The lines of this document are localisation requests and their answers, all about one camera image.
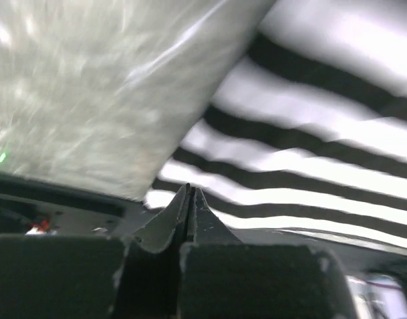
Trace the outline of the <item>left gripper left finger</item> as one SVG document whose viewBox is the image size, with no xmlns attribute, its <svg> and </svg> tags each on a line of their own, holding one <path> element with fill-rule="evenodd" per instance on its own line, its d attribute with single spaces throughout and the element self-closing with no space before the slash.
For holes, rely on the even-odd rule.
<svg viewBox="0 0 407 319">
<path fill-rule="evenodd" d="M 191 187 L 133 233 L 0 235 L 0 318 L 164 318 L 176 313 Z"/>
</svg>

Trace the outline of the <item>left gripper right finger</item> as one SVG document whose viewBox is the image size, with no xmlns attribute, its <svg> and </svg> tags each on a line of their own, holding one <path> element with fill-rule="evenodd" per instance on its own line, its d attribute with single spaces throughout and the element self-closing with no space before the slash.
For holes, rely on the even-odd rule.
<svg viewBox="0 0 407 319">
<path fill-rule="evenodd" d="M 180 249 L 179 318 L 356 318 L 337 258 L 318 247 L 241 242 L 200 189 Z"/>
</svg>

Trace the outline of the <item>black white striped tank top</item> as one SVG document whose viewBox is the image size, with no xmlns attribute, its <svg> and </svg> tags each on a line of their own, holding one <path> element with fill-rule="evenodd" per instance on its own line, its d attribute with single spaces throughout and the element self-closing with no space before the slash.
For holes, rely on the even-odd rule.
<svg viewBox="0 0 407 319">
<path fill-rule="evenodd" d="M 277 1 L 144 202 L 407 248 L 407 1 Z"/>
</svg>

